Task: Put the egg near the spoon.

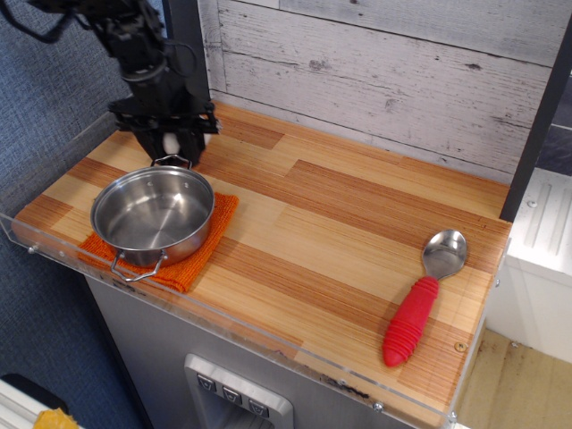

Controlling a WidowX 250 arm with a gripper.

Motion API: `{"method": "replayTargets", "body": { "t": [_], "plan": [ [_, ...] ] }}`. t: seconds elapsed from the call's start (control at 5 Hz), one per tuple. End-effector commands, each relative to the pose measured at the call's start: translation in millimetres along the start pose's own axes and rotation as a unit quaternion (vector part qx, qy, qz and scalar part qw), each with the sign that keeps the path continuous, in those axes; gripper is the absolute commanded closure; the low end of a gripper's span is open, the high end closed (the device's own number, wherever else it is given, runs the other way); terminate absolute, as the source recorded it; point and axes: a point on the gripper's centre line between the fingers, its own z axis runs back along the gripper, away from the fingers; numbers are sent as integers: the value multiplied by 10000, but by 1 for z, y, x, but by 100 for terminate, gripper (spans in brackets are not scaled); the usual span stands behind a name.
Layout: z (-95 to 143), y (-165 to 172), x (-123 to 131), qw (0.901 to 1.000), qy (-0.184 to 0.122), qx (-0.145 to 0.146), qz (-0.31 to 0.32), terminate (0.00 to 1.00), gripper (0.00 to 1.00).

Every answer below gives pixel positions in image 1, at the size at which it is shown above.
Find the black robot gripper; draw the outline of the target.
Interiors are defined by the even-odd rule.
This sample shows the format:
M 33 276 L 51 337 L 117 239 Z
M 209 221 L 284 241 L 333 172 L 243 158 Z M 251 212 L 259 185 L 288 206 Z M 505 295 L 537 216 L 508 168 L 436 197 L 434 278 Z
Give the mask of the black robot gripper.
M 166 156 L 164 131 L 177 131 L 178 155 L 190 164 L 199 164 L 206 148 L 204 133 L 220 130 L 215 106 L 191 94 L 185 79 L 168 66 L 125 73 L 122 78 L 131 95 L 109 105 L 120 126 L 133 130 L 152 160 Z

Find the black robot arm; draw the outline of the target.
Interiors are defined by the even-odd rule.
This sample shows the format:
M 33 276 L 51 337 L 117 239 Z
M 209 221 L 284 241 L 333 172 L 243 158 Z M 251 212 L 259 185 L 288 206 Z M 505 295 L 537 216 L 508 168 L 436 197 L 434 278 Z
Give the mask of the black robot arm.
M 167 156 L 165 141 L 174 137 L 177 155 L 198 164 L 205 136 L 220 125 L 214 105 L 189 91 L 189 72 L 177 57 L 178 42 L 165 38 L 159 13 L 147 1 L 34 1 L 60 20 L 46 34 L 54 43 L 71 21 L 92 30 L 107 53 L 119 63 L 130 97 L 109 105 L 120 130 L 133 133 L 147 154 Z

